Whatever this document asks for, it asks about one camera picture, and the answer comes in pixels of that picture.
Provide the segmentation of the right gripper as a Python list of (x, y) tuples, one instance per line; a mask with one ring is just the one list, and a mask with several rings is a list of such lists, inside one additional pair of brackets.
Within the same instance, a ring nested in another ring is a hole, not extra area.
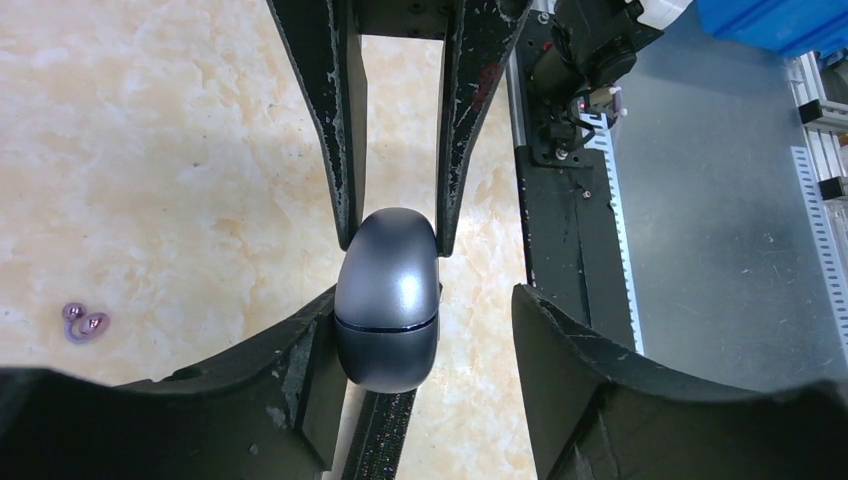
[(361, 225), (365, 199), (368, 83), (359, 32), (396, 38), (445, 38), (436, 241), (439, 255), (449, 257), (454, 250), (472, 152), (531, 5), (530, 1), (496, 0), (268, 3), (318, 135), (342, 250), (348, 249)]

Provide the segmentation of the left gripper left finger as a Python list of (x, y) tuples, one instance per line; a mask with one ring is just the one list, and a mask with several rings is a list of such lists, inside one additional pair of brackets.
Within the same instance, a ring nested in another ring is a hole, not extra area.
[(318, 479), (334, 462), (347, 380), (332, 291), (160, 380), (109, 387), (1, 372), (5, 479)]

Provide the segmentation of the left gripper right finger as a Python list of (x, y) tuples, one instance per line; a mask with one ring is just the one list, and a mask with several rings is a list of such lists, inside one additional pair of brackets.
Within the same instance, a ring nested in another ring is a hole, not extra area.
[(843, 479), (847, 386), (756, 392), (650, 360), (528, 285), (512, 328), (541, 479)]

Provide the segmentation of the grey-blue earbud charging case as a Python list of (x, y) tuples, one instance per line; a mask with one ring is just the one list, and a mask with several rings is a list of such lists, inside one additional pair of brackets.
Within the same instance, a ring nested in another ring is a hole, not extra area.
[(407, 208), (369, 215), (346, 251), (334, 295), (338, 355), (348, 378), (375, 393), (417, 389), (437, 353), (440, 293), (428, 219)]

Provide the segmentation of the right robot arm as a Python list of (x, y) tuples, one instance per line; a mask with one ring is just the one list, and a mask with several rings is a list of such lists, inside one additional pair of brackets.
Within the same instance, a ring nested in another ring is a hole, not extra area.
[[(528, 1), (272, 1), (269, 11), (318, 134), (339, 245), (363, 219), (367, 78), (363, 36), (444, 44), (436, 188), (436, 243), (453, 252), (471, 154), (492, 95), (530, 21)], [(606, 87), (662, 35), (647, 1), (558, 1), (551, 45), (532, 74), (552, 103)]]

